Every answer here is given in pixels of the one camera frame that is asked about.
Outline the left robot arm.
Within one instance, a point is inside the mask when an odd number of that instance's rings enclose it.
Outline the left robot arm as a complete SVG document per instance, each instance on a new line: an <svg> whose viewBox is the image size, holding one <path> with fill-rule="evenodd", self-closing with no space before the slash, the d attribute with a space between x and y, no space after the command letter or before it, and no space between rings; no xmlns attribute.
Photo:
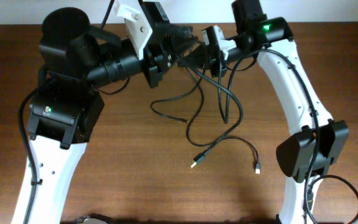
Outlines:
<svg viewBox="0 0 358 224"><path fill-rule="evenodd" d="M13 223L59 223L74 171L104 108L100 88L143 74L158 85L177 54L195 41L191 26L172 24L157 2L128 9L128 38L93 26L76 7L43 21L44 65L19 117L27 164Z"/></svg>

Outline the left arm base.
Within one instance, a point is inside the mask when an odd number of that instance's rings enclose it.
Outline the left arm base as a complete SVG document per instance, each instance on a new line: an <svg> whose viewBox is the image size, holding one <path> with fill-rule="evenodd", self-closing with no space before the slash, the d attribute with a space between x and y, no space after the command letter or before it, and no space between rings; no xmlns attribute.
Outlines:
<svg viewBox="0 0 358 224"><path fill-rule="evenodd" d="M78 217L74 219L72 224L111 224L112 219L98 213L89 214L86 217Z"/></svg>

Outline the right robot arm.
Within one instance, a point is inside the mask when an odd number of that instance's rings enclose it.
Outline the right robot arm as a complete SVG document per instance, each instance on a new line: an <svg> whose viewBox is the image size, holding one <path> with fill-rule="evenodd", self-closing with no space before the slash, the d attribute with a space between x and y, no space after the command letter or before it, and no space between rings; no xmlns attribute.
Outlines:
<svg viewBox="0 0 358 224"><path fill-rule="evenodd" d="M285 113L289 137L276 150L286 177L285 197L277 223L315 223L316 193L329 177L349 136L344 121L324 107L301 64L287 21L270 19L259 1L231 5L237 35L225 38L215 26L203 31L204 43L180 65L207 68L216 77L228 63L253 57L268 76Z"/></svg>

